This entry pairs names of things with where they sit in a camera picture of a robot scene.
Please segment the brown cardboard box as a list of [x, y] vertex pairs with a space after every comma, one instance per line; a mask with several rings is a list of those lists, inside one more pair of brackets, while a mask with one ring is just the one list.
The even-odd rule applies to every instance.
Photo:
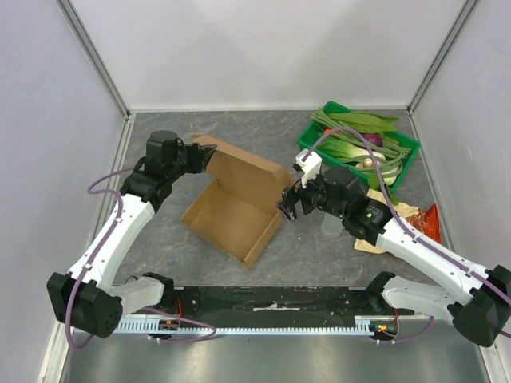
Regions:
[[275, 203], [293, 178], [281, 165], [212, 136], [196, 134], [192, 141], [216, 146], [206, 167], [213, 181], [180, 220], [204, 241], [252, 267], [282, 223]]

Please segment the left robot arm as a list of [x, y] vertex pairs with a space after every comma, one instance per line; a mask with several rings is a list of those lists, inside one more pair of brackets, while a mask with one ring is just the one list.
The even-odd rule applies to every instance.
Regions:
[[71, 347], [79, 348], [74, 330], [107, 338], [122, 318], [139, 310], [166, 314], [179, 307], [171, 278], [147, 272], [120, 286], [113, 280], [136, 237], [172, 194], [173, 184], [184, 175], [204, 172], [215, 151], [214, 144], [186, 144], [175, 132], [155, 131], [146, 141], [145, 154], [127, 168], [120, 189], [99, 188], [97, 182], [89, 186], [90, 195], [113, 195], [116, 205], [85, 253], [66, 273], [53, 273], [46, 284]]

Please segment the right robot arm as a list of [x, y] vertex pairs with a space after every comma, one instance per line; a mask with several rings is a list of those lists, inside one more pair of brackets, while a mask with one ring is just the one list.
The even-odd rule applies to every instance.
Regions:
[[382, 272], [366, 293], [367, 308], [384, 314], [391, 307], [428, 314], [450, 323], [472, 343], [491, 346], [510, 320], [510, 271], [492, 269], [455, 254], [421, 233], [389, 206], [364, 194], [344, 167], [321, 172], [318, 165], [294, 164], [301, 177], [282, 191], [276, 206], [293, 221], [319, 210], [341, 221], [356, 239], [390, 252], [434, 280], [428, 285]]

